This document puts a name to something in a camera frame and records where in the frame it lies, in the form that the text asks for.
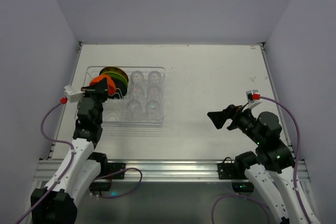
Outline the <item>lime green plate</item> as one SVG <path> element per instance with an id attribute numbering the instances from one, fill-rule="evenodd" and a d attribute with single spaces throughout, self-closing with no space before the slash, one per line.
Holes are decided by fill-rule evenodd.
<path id="1" fill-rule="evenodd" d="M 107 71 L 101 71 L 99 73 L 99 75 L 102 75 L 102 74 L 106 74 L 106 75 L 110 76 L 111 78 L 118 79 L 118 80 L 122 81 L 122 83 L 126 87 L 128 87 L 129 78 L 128 78 L 128 75 L 124 71 L 122 71 L 122 70 L 107 70 Z"/>

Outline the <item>black plate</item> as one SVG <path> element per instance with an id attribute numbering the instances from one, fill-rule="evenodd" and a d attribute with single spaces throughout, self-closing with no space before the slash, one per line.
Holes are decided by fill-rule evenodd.
<path id="1" fill-rule="evenodd" d="M 113 95 L 109 95 L 109 99 L 122 99 L 126 94 L 128 90 L 128 86 L 122 81 L 117 78 L 112 78 L 116 91 Z"/>

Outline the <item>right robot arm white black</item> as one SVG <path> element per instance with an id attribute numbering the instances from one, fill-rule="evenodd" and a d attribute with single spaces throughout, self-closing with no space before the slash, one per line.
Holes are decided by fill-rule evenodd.
<path id="1" fill-rule="evenodd" d="M 264 200 L 261 208 L 270 211 L 276 223 L 319 223 L 297 176 L 298 164 L 280 139 L 282 127 L 274 113 L 254 117 L 251 109 L 231 104 L 207 116 L 217 129 L 231 120 L 229 131 L 239 129 L 257 144 L 254 152 L 236 156 L 233 165 L 252 182 Z"/>

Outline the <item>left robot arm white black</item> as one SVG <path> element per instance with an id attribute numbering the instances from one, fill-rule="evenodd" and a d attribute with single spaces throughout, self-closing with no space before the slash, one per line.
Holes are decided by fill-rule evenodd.
<path id="1" fill-rule="evenodd" d="M 32 223 L 75 223 L 79 200 L 107 162 L 105 155 L 94 150 L 103 131 L 103 103 L 116 89 L 106 74 L 79 91 L 65 87 L 60 104 L 76 103 L 75 130 L 72 141 L 64 141 L 69 151 L 53 177 L 31 194 Z"/>

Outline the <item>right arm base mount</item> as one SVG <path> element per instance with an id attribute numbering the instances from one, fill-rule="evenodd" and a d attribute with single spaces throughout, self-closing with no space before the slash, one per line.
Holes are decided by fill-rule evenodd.
<path id="1" fill-rule="evenodd" d="M 238 194 L 252 194 L 254 192 L 254 185 L 247 177 L 240 173 L 233 159 L 230 157 L 224 158 L 223 161 L 217 163 L 217 174 L 219 180 L 228 180 L 231 183 L 231 188 Z"/>

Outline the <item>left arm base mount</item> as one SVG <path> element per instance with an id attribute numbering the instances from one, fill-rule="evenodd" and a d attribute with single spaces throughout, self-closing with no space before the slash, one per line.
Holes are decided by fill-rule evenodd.
<path id="1" fill-rule="evenodd" d="M 93 180 L 89 185 L 89 192 L 102 196 L 102 193 L 108 192 L 112 187 L 113 180 L 123 180 L 125 172 L 116 175 L 112 173 L 118 172 L 126 168 L 126 163 L 122 162 L 108 162 L 103 171 Z"/>

